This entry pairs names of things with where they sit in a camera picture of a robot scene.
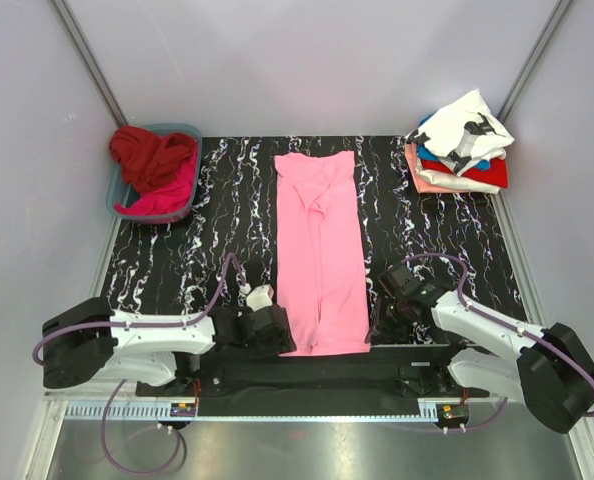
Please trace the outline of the pink t-shirt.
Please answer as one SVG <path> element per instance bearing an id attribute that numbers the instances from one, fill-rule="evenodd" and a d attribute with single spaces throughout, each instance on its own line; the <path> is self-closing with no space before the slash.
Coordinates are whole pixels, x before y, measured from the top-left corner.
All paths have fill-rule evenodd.
<path id="1" fill-rule="evenodd" d="M 277 302 L 297 356 L 369 351 L 366 269 L 351 151 L 278 155 Z"/>

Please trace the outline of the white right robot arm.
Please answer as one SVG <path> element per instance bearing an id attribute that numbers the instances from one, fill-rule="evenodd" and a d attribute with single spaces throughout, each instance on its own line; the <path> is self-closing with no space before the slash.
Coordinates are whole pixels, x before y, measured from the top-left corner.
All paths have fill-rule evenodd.
<path id="1" fill-rule="evenodd" d="M 594 416 L 594 361 L 570 327 L 544 328 L 503 315 L 468 298 L 461 286 L 416 278 L 404 263 L 388 268 L 379 282 L 396 319 L 426 321 L 463 339 L 431 371 L 440 395 L 464 387 L 497 394 L 559 434 Z"/>

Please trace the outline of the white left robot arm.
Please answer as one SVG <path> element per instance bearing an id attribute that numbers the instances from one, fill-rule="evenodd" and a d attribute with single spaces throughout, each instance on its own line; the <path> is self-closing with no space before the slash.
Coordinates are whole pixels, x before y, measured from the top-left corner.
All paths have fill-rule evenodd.
<path id="1" fill-rule="evenodd" d="M 241 354 L 253 360 L 296 350 L 285 308 L 262 285 L 244 290 L 244 307 L 211 301 L 201 312 L 142 315 L 93 297 L 45 322 L 32 360 L 49 390 L 89 381 L 133 381 L 185 394 L 205 355 Z"/>

